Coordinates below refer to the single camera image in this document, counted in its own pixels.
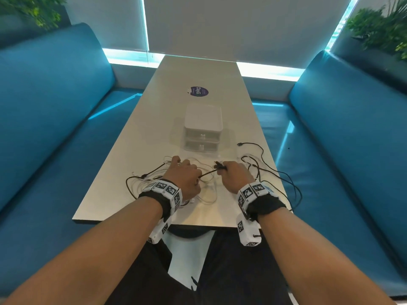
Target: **tabletop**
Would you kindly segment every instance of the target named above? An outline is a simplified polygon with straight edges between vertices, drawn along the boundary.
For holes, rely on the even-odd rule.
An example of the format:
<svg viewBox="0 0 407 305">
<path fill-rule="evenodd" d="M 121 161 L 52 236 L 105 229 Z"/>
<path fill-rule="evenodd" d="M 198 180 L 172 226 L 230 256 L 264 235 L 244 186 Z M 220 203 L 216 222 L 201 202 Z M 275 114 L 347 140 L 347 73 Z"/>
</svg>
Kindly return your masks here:
<svg viewBox="0 0 407 305">
<path fill-rule="evenodd" d="M 191 102 L 221 107 L 223 131 L 217 153 L 183 149 L 185 112 Z M 165 156 L 195 158 L 212 166 L 214 161 L 239 161 L 246 153 L 260 157 L 259 147 L 238 147 L 239 142 L 261 145 L 264 148 L 264 160 L 276 169 L 237 64 L 165 56 L 73 220 L 102 221 L 131 203 L 134 199 L 127 190 L 125 180 L 130 176 L 150 172 L 163 163 Z M 262 172 L 261 175 L 263 180 L 271 182 L 285 194 L 280 179 L 267 172 Z M 129 186 L 137 196 L 136 179 L 131 179 Z M 215 179 L 202 187 L 201 198 L 216 201 L 206 203 L 195 199 L 176 212 L 172 218 L 173 225 L 214 229 L 236 227 L 240 209 L 234 195 L 222 185 L 221 177 L 215 174 Z M 288 200 L 281 193 L 276 193 L 291 208 Z"/>
</svg>

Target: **potted plant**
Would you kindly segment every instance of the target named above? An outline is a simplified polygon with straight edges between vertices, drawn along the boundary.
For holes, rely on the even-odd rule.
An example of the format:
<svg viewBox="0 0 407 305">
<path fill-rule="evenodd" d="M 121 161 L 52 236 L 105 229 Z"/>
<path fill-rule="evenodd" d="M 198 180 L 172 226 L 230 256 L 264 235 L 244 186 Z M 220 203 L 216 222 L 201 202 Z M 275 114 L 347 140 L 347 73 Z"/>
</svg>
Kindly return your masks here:
<svg viewBox="0 0 407 305">
<path fill-rule="evenodd" d="M 407 0 L 360 9 L 345 29 L 334 54 L 407 94 Z"/>
<path fill-rule="evenodd" d="M 0 48 L 70 25 L 66 0 L 0 0 Z"/>
</svg>

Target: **white drawer organizer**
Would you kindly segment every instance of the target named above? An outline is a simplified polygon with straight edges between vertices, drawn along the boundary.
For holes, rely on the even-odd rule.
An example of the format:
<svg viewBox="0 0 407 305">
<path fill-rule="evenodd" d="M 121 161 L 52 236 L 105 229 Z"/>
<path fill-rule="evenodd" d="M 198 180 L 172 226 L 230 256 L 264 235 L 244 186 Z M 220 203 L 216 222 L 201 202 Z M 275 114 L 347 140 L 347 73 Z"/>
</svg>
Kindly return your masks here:
<svg viewBox="0 0 407 305">
<path fill-rule="evenodd" d="M 217 106 L 191 103 L 186 107 L 184 148 L 217 152 L 223 130 L 222 110 Z"/>
</svg>

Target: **backrest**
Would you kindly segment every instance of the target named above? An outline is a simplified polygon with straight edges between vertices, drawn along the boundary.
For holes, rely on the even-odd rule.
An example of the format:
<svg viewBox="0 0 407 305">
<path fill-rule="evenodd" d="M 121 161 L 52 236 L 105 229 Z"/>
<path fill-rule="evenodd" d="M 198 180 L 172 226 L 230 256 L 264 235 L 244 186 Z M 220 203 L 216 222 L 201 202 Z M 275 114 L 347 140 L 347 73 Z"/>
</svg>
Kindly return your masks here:
<svg viewBox="0 0 407 305">
<path fill-rule="evenodd" d="M 407 97 L 323 51 L 289 99 L 407 265 Z"/>
<path fill-rule="evenodd" d="M 86 24 L 0 50 L 0 210 L 114 82 Z"/>
</svg>

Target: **hand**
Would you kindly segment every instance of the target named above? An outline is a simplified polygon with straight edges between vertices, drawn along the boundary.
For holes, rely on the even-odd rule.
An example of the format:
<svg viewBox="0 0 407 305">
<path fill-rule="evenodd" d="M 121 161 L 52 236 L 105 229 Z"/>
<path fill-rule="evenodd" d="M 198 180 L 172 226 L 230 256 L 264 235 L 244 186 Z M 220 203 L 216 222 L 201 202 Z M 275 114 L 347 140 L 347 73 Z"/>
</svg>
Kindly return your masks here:
<svg viewBox="0 0 407 305">
<path fill-rule="evenodd" d="M 222 176 L 223 185 L 231 193 L 237 194 L 243 186 L 255 181 L 244 164 L 238 164 L 235 161 L 224 161 L 222 164 L 226 166 L 227 171 L 218 170 L 218 175 Z"/>
<path fill-rule="evenodd" d="M 191 165 L 188 159 L 181 161 L 179 156 L 174 156 L 171 160 L 170 168 L 164 173 L 163 179 L 167 179 L 177 185 L 182 191 L 182 200 L 194 198 L 201 192 L 198 177 L 202 171 L 197 169 L 197 165 Z"/>
</svg>

